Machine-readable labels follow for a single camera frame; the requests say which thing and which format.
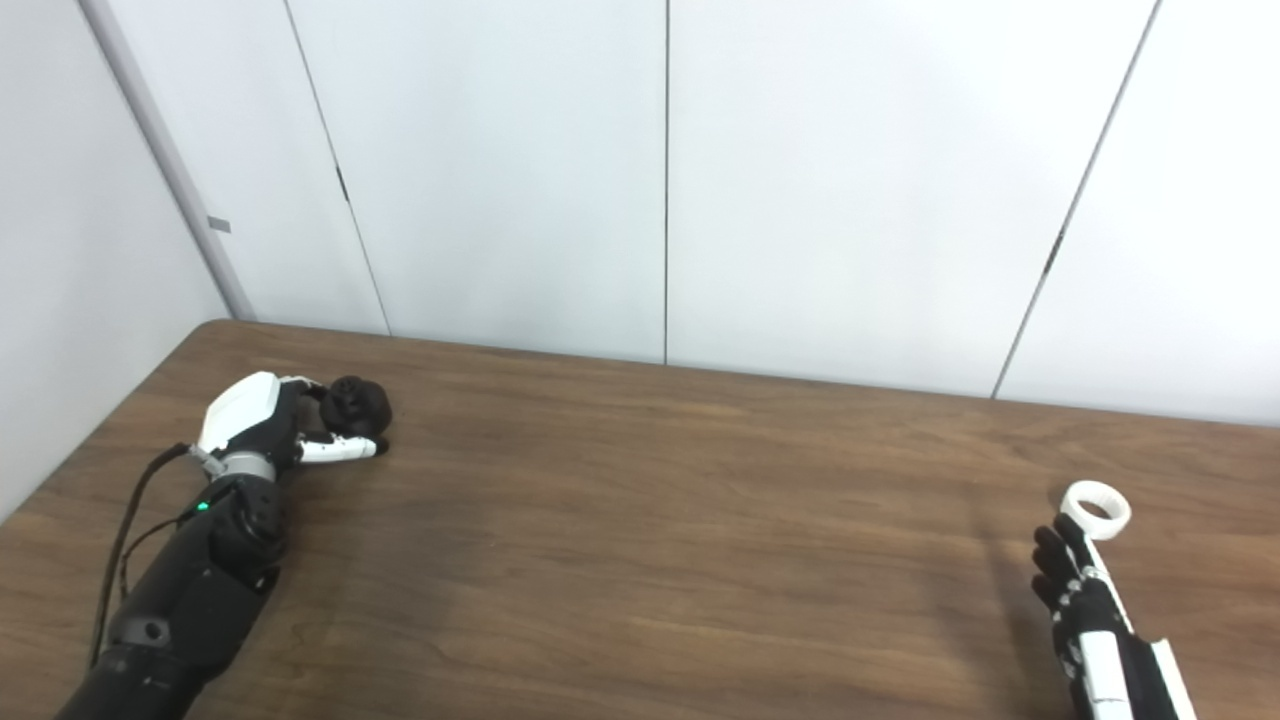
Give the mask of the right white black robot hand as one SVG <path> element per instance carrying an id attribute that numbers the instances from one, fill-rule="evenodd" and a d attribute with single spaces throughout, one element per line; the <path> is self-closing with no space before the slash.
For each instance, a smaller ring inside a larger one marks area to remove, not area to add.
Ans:
<path id="1" fill-rule="evenodd" d="M 1060 512 L 1034 532 L 1030 588 L 1051 620 L 1055 656 L 1079 719 L 1194 719 L 1169 641 L 1135 633 L 1100 552 Z"/>

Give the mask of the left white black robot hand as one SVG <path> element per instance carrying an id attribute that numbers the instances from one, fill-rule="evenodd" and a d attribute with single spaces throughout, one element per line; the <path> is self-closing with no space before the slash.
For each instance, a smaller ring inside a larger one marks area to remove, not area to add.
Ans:
<path id="1" fill-rule="evenodd" d="M 210 480 L 276 480 L 298 465 L 358 461 L 387 454 L 393 411 L 385 389 L 357 375 L 324 384 L 256 372 L 207 407 L 189 451 Z"/>

